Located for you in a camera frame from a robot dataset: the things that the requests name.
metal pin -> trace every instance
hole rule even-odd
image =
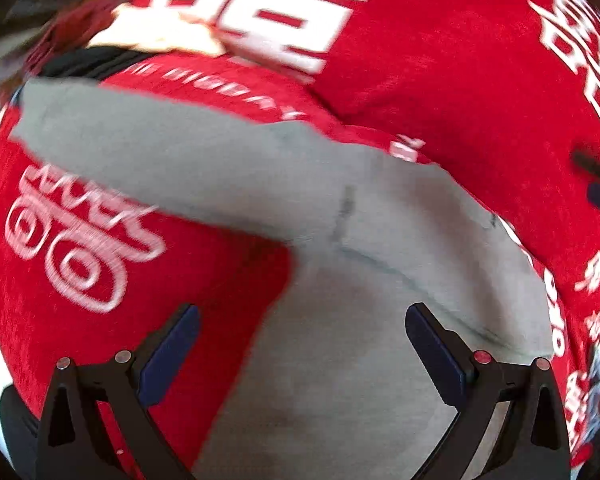
[[[56,368],[58,370],[66,370],[70,364],[71,364],[71,359],[69,359],[68,357],[61,357],[58,359],[58,362],[56,363]]]
[[[121,365],[131,361],[131,352],[129,350],[121,350],[116,354],[116,362]]]
[[[551,368],[551,363],[544,357],[541,357],[536,361],[536,366],[545,372]]]
[[[487,365],[493,360],[493,357],[491,357],[491,354],[487,351],[476,350],[474,352],[474,359],[481,365]]]

red fabric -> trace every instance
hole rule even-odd
[[[137,63],[101,83],[105,87],[159,95],[236,114],[259,123],[302,120],[333,140],[367,144],[389,152],[399,136],[342,124],[297,81],[227,56],[171,52]]]
[[[35,75],[53,56],[85,45],[113,23],[111,11],[122,0],[86,0],[75,9],[60,12],[29,52],[24,68]]]
[[[133,3],[210,17],[209,1]],[[309,70],[310,88],[339,119],[423,140],[421,153],[510,222],[536,258],[575,452],[586,428],[589,353],[600,348],[600,332],[586,322],[600,313],[600,280],[586,279],[589,266],[600,272],[600,212],[569,153],[584,145],[600,154],[600,17],[582,0],[322,0],[352,13],[332,44],[311,52],[294,38],[329,17],[293,15],[304,18],[300,32],[277,34],[262,12],[290,23],[279,1],[223,0],[212,17],[231,32],[270,30],[287,53],[324,60]]]
[[[59,294],[45,273],[45,254],[52,254],[59,268],[64,254],[80,248],[67,240],[55,250],[50,248],[52,240],[61,239],[59,213],[52,213],[52,226],[44,239],[42,217],[35,222],[20,217],[20,228],[35,226],[25,245],[34,247],[42,240],[42,250],[30,259],[19,257],[6,241],[6,232],[18,227],[18,214],[27,208],[36,211],[30,205],[17,204],[21,193],[40,194],[22,192],[22,175],[27,168],[43,165],[8,139],[18,119],[18,110],[12,108],[0,128],[0,343],[14,384],[27,406],[40,416],[59,356],[71,356],[78,364],[104,362],[120,349],[135,348],[182,303],[193,303],[200,308],[203,330],[166,398],[152,409],[167,441],[181,460],[191,465],[267,307],[288,279],[288,250],[261,238],[150,212],[141,217],[141,226],[164,241],[164,252],[145,262],[123,262],[128,281],[115,309],[103,314],[82,308]],[[28,181],[37,190],[41,178]],[[74,179],[45,194],[44,200],[76,215],[82,228],[93,228],[90,209],[104,214],[109,210],[88,194],[88,189]],[[67,190],[72,196],[88,199],[71,208],[62,198]],[[5,222],[12,209],[11,220]],[[126,229],[117,224],[106,234],[138,247]],[[106,266],[101,270],[89,294],[106,298],[114,277]],[[123,451],[120,459],[125,469],[132,472],[132,460],[110,415],[106,422],[113,444]]]

black clamp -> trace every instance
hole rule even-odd
[[[445,404],[458,414],[412,480],[461,480],[498,402],[506,421],[481,480],[567,480],[570,452],[560,395],[548,360],[529,366],[472,352],[423,303],[409,307],[407,335]],[[135,352],[77,366],[62,358],[49,387],[38,438],[38,480],[128,480],[97,402],[108,402],[146,480],[192,480],[147,408],[160,402],[200,329],[185,305]]]
[[[411,305],[407,336],[456,418],[412,480],[461,480],[499,402],[510,402],[480,480],[567,480],[570,451],[558,386],[545,358],[529,366],[472,352],[423,303]]]
[[[77,366],[61,358],[46,394],[38,436],[38,480],[128,480],[97,402],[108,402],[147,480],[192,480],[147,412],[162,400],[200,330],[198,310],[184,305],[135,352]]]

spiral symbol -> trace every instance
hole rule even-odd
[[[76,247],[66,252],[56,269],[54,252],[61,241],[74,242]],[[126,291],[126,269],[111,241],[104,235],[95,238],[80,230],[62,231],[49,245],[45,257],[46,275],[51,285],[64,297],[93,312],[106,314],[116,308]],[[72,263],[83,267],[86,276],[75,272]],[[89,294],[103,270],[108,270],[113,278],[109,299],[104,301]]]
[[[51,214],[38,200],[19,196],[7,215],[4,237],[18,256],[30,260],[44,245],[51,223]]]

gray fabric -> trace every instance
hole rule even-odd
[[[0,59],[32,40],[40,30],[41,27],[28,28],[0,38]]]
[[[498,359],[550,354],[542,283],[439,168],[85,82],[32,80],[22,106],[12,136],[42,159],[296,250],[200,478],[408,478],[453,415],[404,335],[415,301]]]

